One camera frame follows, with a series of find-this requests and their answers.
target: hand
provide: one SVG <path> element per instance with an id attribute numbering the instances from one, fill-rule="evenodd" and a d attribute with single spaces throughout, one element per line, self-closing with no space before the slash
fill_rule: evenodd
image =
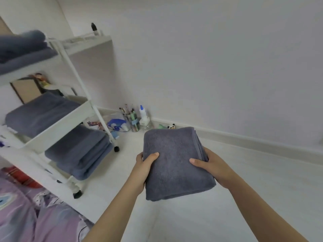
<path id="1" fill-rule="evenodd" d="M 213 153 L 211 150 L 205 147 L 204 151 L 206 152 L 209 158 L 209 162 L 197 159 L 190 159 L 190 163 L 196 167 L 205 169 L 215 177 L 215 179 L 218 181 L 218 183 L 221 184 L 221 186 L 228 188 L 229 182 L 237 174 L 216 153 Z"/>
<path id="2" fill-rule="evenodd" d="M 142 160 L 142 152 L 136 157 L 136 164 L 133 167 L 130 176 L 128 177 L 127 183 L 137 190 L 137 195 L 141 194 L 144 188 L 145 180 L 149 174 L 151 164 L 159 156 L 159 153 L 151 154 L 145 159 Z"/>

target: caster wheel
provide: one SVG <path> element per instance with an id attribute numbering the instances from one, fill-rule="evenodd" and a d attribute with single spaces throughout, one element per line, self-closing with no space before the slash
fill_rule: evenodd
<path id="1" fill-rule="evenodd" d="M 73 194 L 74 199 L 78 199 L 83 195 L 82 191 L 79 190 L 77 193 Z"/>

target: forearm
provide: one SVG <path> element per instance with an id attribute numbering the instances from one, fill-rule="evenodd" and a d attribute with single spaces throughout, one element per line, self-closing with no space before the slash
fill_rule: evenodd
<path id="1" fill-rule="evenodd" d="M 120 241 L 126 229 L 138 192 L 126 182 L 83 242 Z"/>
<path id="2" fill-rule="evenodd" d="M 228 189 L 259 242 L 307 241 L 237 174 L 230 180 Z"/>

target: baseboard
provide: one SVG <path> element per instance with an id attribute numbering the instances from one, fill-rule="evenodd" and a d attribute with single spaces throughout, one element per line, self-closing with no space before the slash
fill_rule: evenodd
<path id="1" fill-rule="evenodd" d="M 101 107 L 98 107 L 98 109 L 100 110 L 100 112 L 105 114 L 119 112 L 116 110 L 109 110 Z M 151 118 L 151 121 L 155 127 L 157 127 L 159 124 L 162 124 L 165 126 L 175 124 L 176 128 L 192 126 L 192 125 L 186 125 L 178 122 L 165 121 L 163 119 L 158 119 L 154 117 Z M 237 135 L 232 133 L 206 129 L 199 126 L 192 126 L 192 127 L 195 128 L 196 133 L 200 138 L 206 138 L 206 139 L 210 139 L 217 142 L 230 144 L 230 145 L 234 145 L 242 148 L 253 149 L 256 151 L 275 154 L 275 155 L 283 156 L 290 159 L 297 159 L 297 160 L 302 160 L 313 164 L 323 165 L 323 152 L 320 152 L 320 151 L 302 148 L 302 147 L 290 146 L 290 145 L 277 143 L 277 142 L 271 142 L 271 141 L 267 141 L 259 138 L 247 137 L 247 136 L 242 136 L 242 135 Z"/>

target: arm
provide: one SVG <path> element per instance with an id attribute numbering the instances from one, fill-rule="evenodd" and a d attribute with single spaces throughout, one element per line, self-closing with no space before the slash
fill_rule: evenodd
<path id="1" fill-rule="evenodd" d="M 190 159 L 190 162 L 211 173 L 218 183 L 232 194 L 242 216 L 259 242 L 307 241 L 278 215 L 227 163 L 217 154 L 204 148 L 209 162 Z"/>
<path id="2" fill-rule="evenodd" d="M 83 242 L 116 242 L 121 240 L 137 196 L 143 191 L 150 166 L 158 156 L 159 153 L 151 154 L 143 162 L 142 153 L 137 155 L 136 164 L 126 183 Z"/>

